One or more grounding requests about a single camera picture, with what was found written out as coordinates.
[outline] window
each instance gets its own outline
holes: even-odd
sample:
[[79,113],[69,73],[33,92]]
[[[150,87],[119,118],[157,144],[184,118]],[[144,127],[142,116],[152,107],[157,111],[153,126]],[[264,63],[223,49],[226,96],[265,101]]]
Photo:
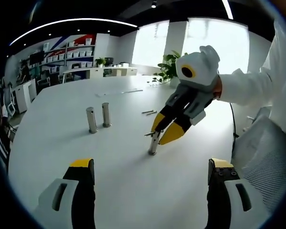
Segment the window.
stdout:
[[211,45],[220,57],[219,73],[231,74],[240,68],[247,72],[249,34],[247,26],[218,19],[191,18],[184,40],[185,52],[199,52],[200,46]]
[[134,49],[134,64],[156,67],[163,62],[169,21],[143,26],[137,32]]

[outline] computer monitor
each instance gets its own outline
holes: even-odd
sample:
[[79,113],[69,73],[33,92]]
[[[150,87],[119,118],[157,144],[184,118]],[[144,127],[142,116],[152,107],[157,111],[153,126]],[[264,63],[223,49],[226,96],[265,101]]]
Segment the computer monitor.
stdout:
[[106,64],[105,66],[110,66],[113,64],[113,57],[105,57]]
[[34,53],[30,55],[30,65],[35,63],[41,63],[44,59],[44,51]]

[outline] led light strip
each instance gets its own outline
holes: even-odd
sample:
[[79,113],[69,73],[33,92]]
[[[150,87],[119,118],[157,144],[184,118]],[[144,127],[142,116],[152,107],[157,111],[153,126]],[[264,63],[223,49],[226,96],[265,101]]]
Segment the led light strip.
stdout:
[[126,22],[122,22],[122,21],[115,21],[115,20],[110,20],[110,19],[101,19],[101,18],[74,18],[74,19],[65,19],[65,20],[61,20],[61,21],[54,21],[54,22],[50,22],[48,24],[44,24],[44,25],[41,25],[41,26],[38,26],[36,27],[35,29],[32,29],[26,33],[24,33],[23,35],[21,35],[20,37],[16,38],[15,40],[13,40],[11,43],[10,43],[10,46],[12,44],[14,44],[17,40],[21,39],[22,37],[24,37],[25,35],[28,35],[30,32],[33,32],[33,31],[36,31],[38,29],[41,29],[43,27],[46,27],[46,26],[49,26],[49,25],[54,25],[54,24],[57,24],[57,23],[61,23],[61,22],[67,22],[67,21],[106,21],[106,22],[113,22],[113,23],[118,23],[118,24],[122,24],[122,25],[128,25],[128,26],[132,26],[132,27],[135,27],[137,28],[138,26],[136,25],[132,25],[132,24],[129,24],[129,23],[126,23]]
[[225,6],[225,11],[228,14],[228,18],[233,20],[233,15],[232,15],[228,0],[222,0],[222,1],[223,1],[224,6]]

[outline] ceiling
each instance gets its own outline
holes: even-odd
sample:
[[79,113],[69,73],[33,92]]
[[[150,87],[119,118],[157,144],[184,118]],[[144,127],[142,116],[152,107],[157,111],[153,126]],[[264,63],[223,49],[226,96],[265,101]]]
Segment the ceiling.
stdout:
[[[103,21],[73,21],[58,23],[38,29],[8,46],[25,32],[49,22],[72,18],[101,18],[123,21],[143,26],[149,23],[170,20],[184,21],[188,17],[215,17],[228,19],[221,0],[158,0],[152,9],[153,0],[23,0],[0,1],[0,44],[11,52],[51,37],[72,34],[108,33],[122,36],[137,28]],[[268,40],[274,36],[273,21],[256,0],[230,0],[234,21],[248,25],[253,31]]]

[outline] hand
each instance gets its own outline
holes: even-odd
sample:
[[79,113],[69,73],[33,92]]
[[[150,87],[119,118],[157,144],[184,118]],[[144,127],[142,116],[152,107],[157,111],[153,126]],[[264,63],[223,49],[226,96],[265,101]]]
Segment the hand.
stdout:
[[223,90],[223,85],[221,83],[220,77],[218,76],[216,86],[213,89],[214,97],[220,98],[222,90]]

